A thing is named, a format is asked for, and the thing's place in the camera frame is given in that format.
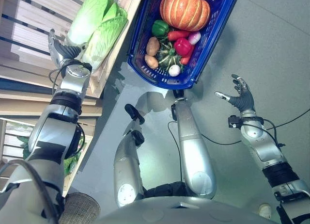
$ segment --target wire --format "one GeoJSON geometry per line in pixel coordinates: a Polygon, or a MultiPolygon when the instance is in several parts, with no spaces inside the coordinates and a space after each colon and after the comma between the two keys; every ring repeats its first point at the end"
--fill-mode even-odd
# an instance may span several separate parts
{"type": "Polygon", "coordinates": [[[176,122],[176,121],[170,121],[170,122],[168,122],[168,130],[169,130],[169,132],[171,133],[171,135],[172,135],[172,137],[173,137],[173,139],[174,139],[174,142],[175,142],[175,144],[176,144],[176,147],[178,148],[178,152],[179,152],[179,161],[180,161],[180,178],[181,178],[181,181],[183,181],[180,148],[179,148],[179,145],[178,145],[178,143],[177,143],[177,141],[176,141],[176,139],[175,139],[175,137],[174,137],[174,135],[173,135],[173,133],[172,133],[170,127],[169,127],[169,124],[170,124],[170,123],[177,123],[177,122],[176,122]]]}
{"type": "Polygon", "coordinates": [[[85,132],[83,130],[83,128],[81,127],[81,125],[79,123],[77,123],[77,125],[81,128],[82,130],[82,135],[83,135],[83,142],[82,142],[82,145],[81,147],[76,151],[74,152],[72,155],[70,155],[68,158],[71,158],[71,157],[74,157],[75,155],[77,155],[83,148],[84,144],[85,144],[85,132]]]}
{"type": "Polygon", "coordinates": [[[302,113],[302,114],[299,115],[298,117],[294,118],[293,120],[288,121],[288,122],[285,122],[285,123],[283,123],[283,124],[281,124],[281,125],[276,126],[276,128],[281,127],[281,126],[284,126],[284,125],[287,125],[287,124],[289,124],[289,123],[291,123],[291,122],[297,120],[298,118],[302,117],[303,115],[305,115],[305,114],[306,114],[307,112],[309,112],[309,111],[310,111],[310,109],[308,109],[307,111],[305,111],[304,113],[302,113]]]}
{"type": "Polygon", "coordinates": [[[60,70],[60,69],[51,70],[51,71],[49,72],[49,74],[48,74],[48,78],[49,78],[49,80],[50,80],[52,83],[54,83],[54,80],[52,80],[51,76],[52,76],[52,74],[53,74],[55,71],[58,71],[58,70],[60,70]]]}
{"type": "Polygon", "coordinates": [[[213,143],[215,143],[215,144],[218,144],[218,145],[233,145],[233,144],[237,144],[237,143],[240,143],[240,142],[241,142],[241,141],[237,141],[237,142],[235,142],[235,143],[217,143],[217,142],[211,140],[210,138],[208,138],[207,136],[205,136],[205,135],[203,135],[203,134],[201,134],[201,135],[202,135],[204,138],[208,139],[209,141],[211,141],[211,142],[213,142],[213,143]]]}
{"type": "MultiPolygon", "coordinates": [[[[294,118],[293,120],[290,120],[290,121],[285,122],[285,123],[283,123],[283,124],[281,124],[281,125],[278,125],[278,126],[272,126],[271,128],[268,128],[267,130],[270,130],[270,129],[272,129],[272,128],[273,128],[273,129],[276,129],[276,128],[278,128],[278,127],[287,125],[287,124],[289,124],[289,123],[291,123],[291,122],[297,120],[298,118],[302,117],[303,115],[305,115],[305,114],[306,114],[307,112],[309,112],[309,111],[310,111],[310,109],[308,109],[307,111],[303,112],[302,114],[300,114],[298,117],[294,118]]],[[[225,143],[217,143],[217,142],[211,140],[210,138],[208,138],[207,136],[205,136],[205,135],[203,135],[203,134],[201,134],[201,135],[202,135],[204,138],[208,139],[209,141],[211,141],[211,142],[213,142],[213,143],[215,143],[215,144],[218,144],[218,145],[233,145],[233,144],[237,144],[237,143],[240,143],[240,142],[241,142],[241,141],[237,141],[237,142],[235,142],[235,143],[228,143],[228,144],[225,144],[225,143]]]]}
{"type": "Polygon", "coordinates": [[[63,68],[61,68],[60,70],[58,70],[58,73],[57,73],[57,75],[56,75],[56,77],[55,77],[55,80],[53,81],[53,87],[52,87],[52,95],[54,95],[54,93],[55,93],[55,85],[56,85],[56,80],[57,80],[57,78],[58,78],[58,76],[59,76],[59,74],[61,73],[61,71],[64,69],[64,67],[63,68]]]}
{"type": "Polygon", "coordinates": [[[0,169],[0,175],[5,171],[5,169],[13,164],[19,164],[21,165],[23,168],[25,168],[25,170],[28,172],[28,174],[30,175],[32,181],[34,182],[34,185],[36,186],[39,196],[41,197],[43,204],[44,204],[44,211],[46,213],[47,217],[50,217],[52,219],[52,222],[54,224],[58,224],[58,213],[54,207],[54,204],[47,192],[47,189],[42,181],[42,179],[40,178],[39,174],[37,173],[37,171],[26,161],[24,160],[11,160],[8,163],[6,163],[3,167],[1,167],[0,169]]]}
{"type": "Polygon", "coordinates": [[[276,128],[275,124],[273,124],[273,122],[272,122],[272,121],[269,121],[268,119],[263,119],[263,120],[266,121],[266,122],[269,122],[269,123],[272,125],[273,132],[274,132],[273,135],[274,135],[275,140],[276,140],[276,145],[279,145],[278,139],[277,139],[277,128],[276,128]]]}

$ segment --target plastic basket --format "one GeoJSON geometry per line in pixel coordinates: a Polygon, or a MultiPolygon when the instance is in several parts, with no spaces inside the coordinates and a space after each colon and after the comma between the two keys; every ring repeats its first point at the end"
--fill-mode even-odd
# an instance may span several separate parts
{"type": "Polygon", "coordinates": [[[154,86],[165,89],[191,88],[203,71],[220,34],[237,0],[206,0],[211,8],[209,23],[200,30],[201,39],[183,73],[171,77],[168,72],[160,69],[151,69],[144,61],[146,45],[152,37],[152,25],[155,20],[161,19],[159,6],[161,0],[144,0],[140,9],[136,30],[129,50],[129,65],[146,81],[154,86]]]}

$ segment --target robotic finger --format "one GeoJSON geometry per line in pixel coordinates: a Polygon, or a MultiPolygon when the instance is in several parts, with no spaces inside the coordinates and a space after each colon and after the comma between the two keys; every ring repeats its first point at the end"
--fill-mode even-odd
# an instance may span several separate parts
{"type": "Polygon", "coordinates": [[[254,99],[248,84],[238,75],[232,74],[232,77],[234,78],[232,82],[236,85],[234,88],[239,96],[230,96],[222,92],[214,92],[214,94],[234,105],[240,112],[255,111],[254,99]]]}

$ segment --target potato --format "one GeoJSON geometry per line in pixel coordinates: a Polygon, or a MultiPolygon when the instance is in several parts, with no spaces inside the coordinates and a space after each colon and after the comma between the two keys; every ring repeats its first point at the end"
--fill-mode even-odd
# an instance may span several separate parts
{"type": "Polygon", "coordinates": [[[144,56],[146,64],[151,68],[151,69],[156,69],[158,67],[158,61],[155,57],[150,56],[150,55],[145,55],[144,56]]]}
{"type": "Polygon", "coordinates": [[[151,37],[146,45],[146,53],[150,56],[155,56],[159,51],[160,43],[156,37],[151,37]]]}

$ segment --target orange pumpkin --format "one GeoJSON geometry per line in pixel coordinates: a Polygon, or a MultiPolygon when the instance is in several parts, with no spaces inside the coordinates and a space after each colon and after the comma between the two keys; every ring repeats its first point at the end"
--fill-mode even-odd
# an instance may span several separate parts
{"type": "Polygon", "coordinates": [[[169,25],[186,31],[198,31],[210,18],[205,0],[161,0],[160,15],[169,25]]]}

